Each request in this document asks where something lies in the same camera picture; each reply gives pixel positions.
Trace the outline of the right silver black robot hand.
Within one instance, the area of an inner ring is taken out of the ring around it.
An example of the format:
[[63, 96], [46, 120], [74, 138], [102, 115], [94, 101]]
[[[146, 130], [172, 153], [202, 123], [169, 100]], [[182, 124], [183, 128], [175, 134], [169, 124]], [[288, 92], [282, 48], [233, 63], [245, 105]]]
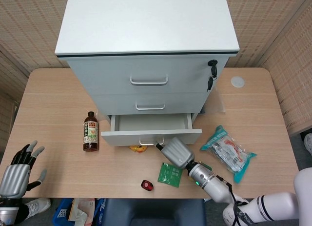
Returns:
[[195, 159], [194, 153], [179, 138], [172, 138], [166, 145], [154, 142], [156, 148], [176, 167], [185, 169]]

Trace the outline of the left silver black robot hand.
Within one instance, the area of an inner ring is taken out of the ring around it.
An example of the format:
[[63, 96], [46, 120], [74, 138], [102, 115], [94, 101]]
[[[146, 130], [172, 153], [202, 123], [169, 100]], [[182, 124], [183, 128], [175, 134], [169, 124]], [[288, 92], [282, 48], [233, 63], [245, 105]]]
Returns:
[[18, 151], [7, 166], [0, 184], [0, 196], [3, 199], [20, 199], [27, 191], [39, 186], [44, 181], [47, 170], [44, 169], [39, 178], [34, 182], [29, 182], [32, 168], [45, 147], [41, 146], [34, 150], [37, 141], [27, 144]]

